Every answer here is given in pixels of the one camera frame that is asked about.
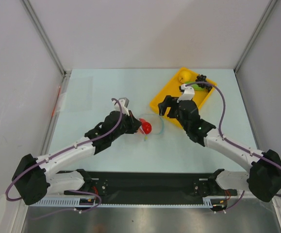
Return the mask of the clear zip top bag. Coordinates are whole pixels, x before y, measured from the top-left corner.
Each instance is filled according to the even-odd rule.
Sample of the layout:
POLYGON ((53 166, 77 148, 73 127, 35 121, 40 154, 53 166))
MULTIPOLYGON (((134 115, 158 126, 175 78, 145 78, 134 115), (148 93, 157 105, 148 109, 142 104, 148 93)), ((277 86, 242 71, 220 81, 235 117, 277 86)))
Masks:
POLYGON ((143 141, 147 141, 149 137, 161 135, 165 130, 165 123, 162 117, 157 114, 145 113, 139 115, 137 119, 140 120, 141 123, 147 121, 152 126, 152 131, 150 134, 144 134, 142 126, 139 128, 138 133, 143 137, 143 141))

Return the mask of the red pear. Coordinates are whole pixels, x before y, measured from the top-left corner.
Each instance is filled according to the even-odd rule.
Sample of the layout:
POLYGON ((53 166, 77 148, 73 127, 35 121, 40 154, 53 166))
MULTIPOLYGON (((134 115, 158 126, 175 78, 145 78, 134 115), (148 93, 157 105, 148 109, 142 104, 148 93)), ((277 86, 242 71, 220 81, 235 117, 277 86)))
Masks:
POLYGON ((143 122, 142 123, 142 130, 144 132, 144 134, 150 134, 152 131, 152 126, 149 122, 143 122))

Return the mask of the dark grape bunch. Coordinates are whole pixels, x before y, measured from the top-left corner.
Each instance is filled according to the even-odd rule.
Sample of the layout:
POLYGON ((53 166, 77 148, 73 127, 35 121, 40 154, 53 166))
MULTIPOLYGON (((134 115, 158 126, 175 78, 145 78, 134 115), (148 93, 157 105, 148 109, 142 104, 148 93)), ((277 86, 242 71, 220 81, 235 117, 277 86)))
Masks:
POLYGON ((196 78, 196 82, 207 82, 207 76, 199 74, 196 78))

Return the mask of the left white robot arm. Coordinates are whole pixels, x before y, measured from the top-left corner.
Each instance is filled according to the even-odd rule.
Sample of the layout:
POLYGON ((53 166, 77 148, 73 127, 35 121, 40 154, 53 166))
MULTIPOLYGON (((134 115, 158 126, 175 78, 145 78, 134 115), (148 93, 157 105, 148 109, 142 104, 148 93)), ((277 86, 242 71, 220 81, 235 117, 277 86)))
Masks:
POLYGON ((12 177, 10 186, 19 193, 19 200, 26 205, 40 201, 45 195, 69 190, 87 194, 92 183, 81 171, 61 173, 62 168, 85 157, 96 155, 124 134, 137 133, 142 126, 132 112, 127 115, 112 111, 104 121, 84 134, 82 138, 61 151, 33 157, 23 156, 12 177))

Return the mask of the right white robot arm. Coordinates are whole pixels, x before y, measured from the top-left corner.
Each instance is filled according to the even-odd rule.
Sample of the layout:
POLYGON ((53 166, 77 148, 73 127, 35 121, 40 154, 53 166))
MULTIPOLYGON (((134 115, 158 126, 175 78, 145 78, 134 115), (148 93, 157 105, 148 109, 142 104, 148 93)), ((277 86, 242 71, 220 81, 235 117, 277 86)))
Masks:
POLYGON ((158 104, 159 115, 176 119, 190 140, 213 149, 245 171, 232 173, 225 169, 215 172, 215 179, 209 182, 209 190, 220 195, 226 189, 250 191, 263 202, 270 202, 281 189, 281 159, 277 152, 253 150, 240 146, 223 137, 218 128, 202 119, 197 105, 192 100, 181 100, 167 95, 158 104))

